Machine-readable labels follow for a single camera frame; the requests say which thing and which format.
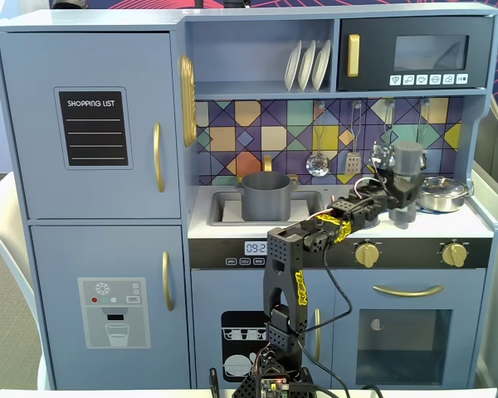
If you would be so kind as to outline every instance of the digital clock display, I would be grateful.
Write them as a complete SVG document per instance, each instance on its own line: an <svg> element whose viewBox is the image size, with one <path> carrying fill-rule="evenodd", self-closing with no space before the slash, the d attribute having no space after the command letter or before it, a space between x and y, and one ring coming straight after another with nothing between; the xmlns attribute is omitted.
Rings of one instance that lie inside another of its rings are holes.
<svg viewBox="0 0 498 398"><path fill-rule="evenodd" d="M248 241L245 243L246 255L267 255L267 241Z"/></svg>

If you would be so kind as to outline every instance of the gray pot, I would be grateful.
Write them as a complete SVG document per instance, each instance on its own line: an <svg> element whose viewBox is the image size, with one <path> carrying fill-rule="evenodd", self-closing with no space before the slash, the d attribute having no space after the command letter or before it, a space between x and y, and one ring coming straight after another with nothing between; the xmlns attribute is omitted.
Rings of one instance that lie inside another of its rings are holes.
<svg viewBox="0 0 498 398"><path fill-rule="evenodd" d="M281 172L254 172L237 184L244 221L288 221L297 181Z"/></svg>
<svg viewBox="0 0 498 398"><path fill-rule="evenodd" d="M456 180L429 177L422 183L417 202L425 209L449 213L461 209L468 196L468 188Z"/></svg>

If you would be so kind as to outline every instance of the dishwasher sticker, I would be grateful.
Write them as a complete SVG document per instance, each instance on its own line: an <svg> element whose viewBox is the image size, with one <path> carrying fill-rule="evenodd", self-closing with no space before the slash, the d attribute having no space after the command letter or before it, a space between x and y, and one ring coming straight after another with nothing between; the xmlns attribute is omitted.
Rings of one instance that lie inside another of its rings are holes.
<svg viewBox="0 0 498 398"><path fill-rule="evenodd" d="M255 372L256 354L266 346L263 311L226 311L222 314L223 379L241 382Z"/></svg>

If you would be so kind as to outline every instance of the microwave buttons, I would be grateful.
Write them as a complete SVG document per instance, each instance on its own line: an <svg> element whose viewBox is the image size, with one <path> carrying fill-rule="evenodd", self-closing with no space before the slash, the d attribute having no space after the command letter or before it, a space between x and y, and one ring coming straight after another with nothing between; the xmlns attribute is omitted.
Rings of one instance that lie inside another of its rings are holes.
<svg viewBox="0 0 498 398"><path fill-rule="evenodd" d="M441 84L441 75L430 75L430 84L431 85L440 85Z"/></svg>
<svg viewBox="0 0 498 398"><path fill-rule="evenodd" d="M468 83L468 73L460 73L456 77L456 84L457 85L465 85Z"/></svg>
<svg viewBox="0 0 498 398"><path fill-rule="evenodd" d="M402 76L401 75L391 75L389 77L389 85L401 85Z"/></svg>
<svg viewBox="0 0 498 398"><path fill-rule="evenodd" d="M427 85L428 84L428 75L417 75L417 84L418 85Z"/></svg>
<svg viewBox="0 0 498 398"><path fill-rule="evenodd" d="M454 84L454 80L456 79L456 76L453 75L453 74L450 74L450 75L443 75L442 76L442 83L444 85L453 85Z"/></svg>
<svg viewBox="0 0 498 398"><path fill-rule="evenodd" d="M415 75L404 75L403 83L404 83L404 85L414 85L415 84Z"/></svg>

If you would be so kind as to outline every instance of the white chair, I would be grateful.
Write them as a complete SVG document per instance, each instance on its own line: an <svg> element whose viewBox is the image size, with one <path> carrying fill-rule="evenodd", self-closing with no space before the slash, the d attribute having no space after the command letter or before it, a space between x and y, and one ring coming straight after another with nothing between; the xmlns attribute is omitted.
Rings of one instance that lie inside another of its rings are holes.
<svg viewBox="0 0 498 398"><path fill-rule="evenodd" d="M37 320L37 307L35 305L32 277L27 259L26 241L24 239L17 189L12 172L0 181L0 254L6 262L7 267L9 267L13 278L17 281L27 306L32 311L40 338L41 330ZM44 352L39 362L37 389L50 390Z"/></svg>

